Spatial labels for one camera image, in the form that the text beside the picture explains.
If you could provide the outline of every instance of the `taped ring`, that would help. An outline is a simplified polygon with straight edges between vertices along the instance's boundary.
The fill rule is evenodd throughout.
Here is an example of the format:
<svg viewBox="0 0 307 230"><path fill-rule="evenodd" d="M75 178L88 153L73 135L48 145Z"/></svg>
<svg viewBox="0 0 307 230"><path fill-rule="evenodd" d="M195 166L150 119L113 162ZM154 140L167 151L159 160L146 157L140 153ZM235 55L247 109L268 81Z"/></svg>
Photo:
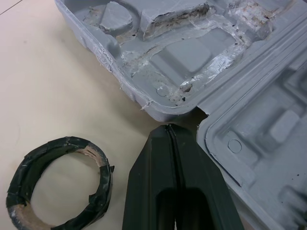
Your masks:
<svg viewBox="0 0 307 230"><path fill-rule="evenodd" d="M89 204L77 217L59 226L44 223L31 207L35 185L44 170L57 158L78 152L93 158L100 170L100 183L95 194L89 196ZM13 224L19 230L80 230L107 211L111 199L112 172L103 151L92 142L76 137L65 137L48 142L29 152L11 181L6 207Z"/></svg>

